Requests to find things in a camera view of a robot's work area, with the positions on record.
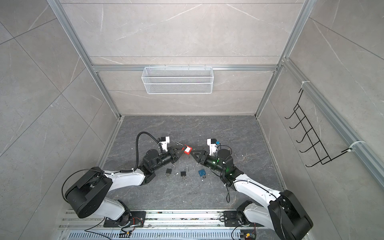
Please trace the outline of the red padlock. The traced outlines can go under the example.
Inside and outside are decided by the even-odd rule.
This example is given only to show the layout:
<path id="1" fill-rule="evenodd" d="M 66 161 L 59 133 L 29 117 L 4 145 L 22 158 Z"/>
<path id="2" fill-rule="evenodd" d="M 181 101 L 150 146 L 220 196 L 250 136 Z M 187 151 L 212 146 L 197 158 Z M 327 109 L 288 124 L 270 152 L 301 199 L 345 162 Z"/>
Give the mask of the red padlock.
<path id="1" fill-rule="evenodd" d="M 181 144 L 178 142 L 177 142 L 177 145 L 181 148 L 181 150 L 183 151 L 184 154 L 190 155 L 190 153 L 192 151 L 192 148 L 190 146 L 184 145 L 184 144 Z"/>

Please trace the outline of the blue padlock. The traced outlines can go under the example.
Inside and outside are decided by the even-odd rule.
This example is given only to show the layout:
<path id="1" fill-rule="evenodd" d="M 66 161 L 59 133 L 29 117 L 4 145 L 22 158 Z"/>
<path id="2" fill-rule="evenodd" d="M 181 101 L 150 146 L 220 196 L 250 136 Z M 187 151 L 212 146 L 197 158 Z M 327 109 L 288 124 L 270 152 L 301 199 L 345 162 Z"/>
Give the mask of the blue padlock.
<path id="1" fill-rule="evenodd" d="M 203 167 L 198 171 L 198 173 L 199 173 L 199 176 L 200 176 L 202 179 L 205 179 L 206 176 L 207 176 L 207 173 L 206 173 L 206 171 L 205 171 L 205 169 L 204 169 Z"/>

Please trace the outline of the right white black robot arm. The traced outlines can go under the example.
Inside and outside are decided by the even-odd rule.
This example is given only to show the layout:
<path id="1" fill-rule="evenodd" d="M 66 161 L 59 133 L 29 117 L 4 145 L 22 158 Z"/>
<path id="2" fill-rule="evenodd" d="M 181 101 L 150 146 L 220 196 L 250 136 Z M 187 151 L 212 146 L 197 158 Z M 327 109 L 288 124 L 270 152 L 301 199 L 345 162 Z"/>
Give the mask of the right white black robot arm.
<path id="1" fill-rule="evenodd" d="M 214 156 L 205 150 L 192 150 L 191 155 L 197 163 L 218 171 L 225 186 L 252 199 L 237 209 L 241 224 L 260 224 L 274 230 L 282 240 L 301 240 L 314 226 L 294 193 L 273 190 L 251 179 L 235 167 L 229 150 L 218 150 Z"/>

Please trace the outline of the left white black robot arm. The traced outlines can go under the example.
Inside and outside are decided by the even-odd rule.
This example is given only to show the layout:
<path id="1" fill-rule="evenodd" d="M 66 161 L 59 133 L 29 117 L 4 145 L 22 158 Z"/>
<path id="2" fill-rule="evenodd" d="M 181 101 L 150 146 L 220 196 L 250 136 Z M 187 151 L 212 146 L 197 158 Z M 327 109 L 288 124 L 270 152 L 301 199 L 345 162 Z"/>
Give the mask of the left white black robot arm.
<path id="1" fill-rule="evenodd" d="M 174 164 L 190 147 L 169 147 L 159 153 L 155 149 L 147 151 L 142 163 L 136 170 L 103 171 L 99 167 L 88 169 L 65 193 L 63 199 L 71 205 L 80 219 L 91 215 L 105 217 L 118 226 L 130 222 L 131 211 L 120 200 L 111 200 L 107 194 L 112 190 L 148 184 L 155 176 L 155 171 L 169 163 Z"/>

